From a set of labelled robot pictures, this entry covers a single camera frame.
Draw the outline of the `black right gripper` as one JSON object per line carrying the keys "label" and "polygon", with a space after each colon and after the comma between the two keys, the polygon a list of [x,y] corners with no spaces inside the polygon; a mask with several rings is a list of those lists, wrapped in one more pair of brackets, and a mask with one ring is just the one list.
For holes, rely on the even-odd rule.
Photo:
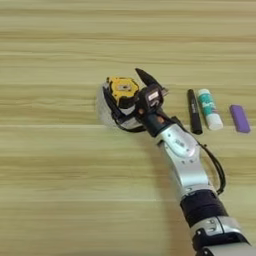
{"label": "black right gripper", "polygon": [[[135,71],[146,86],[154,84],[161,87],[160,83],[146,71],[139,68]],[[176,116],[168,117],[162,109],[146,111],[140,108],[136,116],[139,91],[138,84],[103,84],[102,122],[131,133],[143,132],[146,129],[152,137],[156,137],[171,125],[182,126]]]}

